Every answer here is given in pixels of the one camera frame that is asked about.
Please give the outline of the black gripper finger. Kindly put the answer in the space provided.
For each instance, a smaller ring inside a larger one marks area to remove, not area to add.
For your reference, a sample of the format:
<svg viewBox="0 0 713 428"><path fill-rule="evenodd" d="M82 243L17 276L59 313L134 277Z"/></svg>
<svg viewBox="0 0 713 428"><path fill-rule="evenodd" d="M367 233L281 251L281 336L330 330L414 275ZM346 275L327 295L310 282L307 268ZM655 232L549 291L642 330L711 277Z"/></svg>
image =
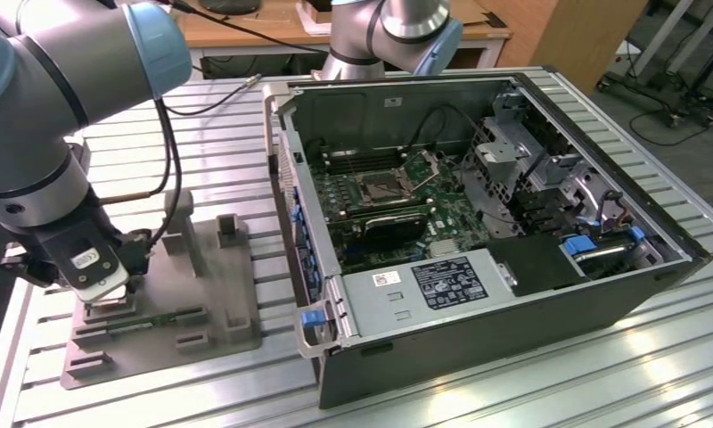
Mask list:
<svg viewBox="0 0 713 428"><path fill-rule="evenodd" d="M0 268L15 278L42 288L51 286L58 279L55 266L31 255L18 243L5 245Z"/></svg>

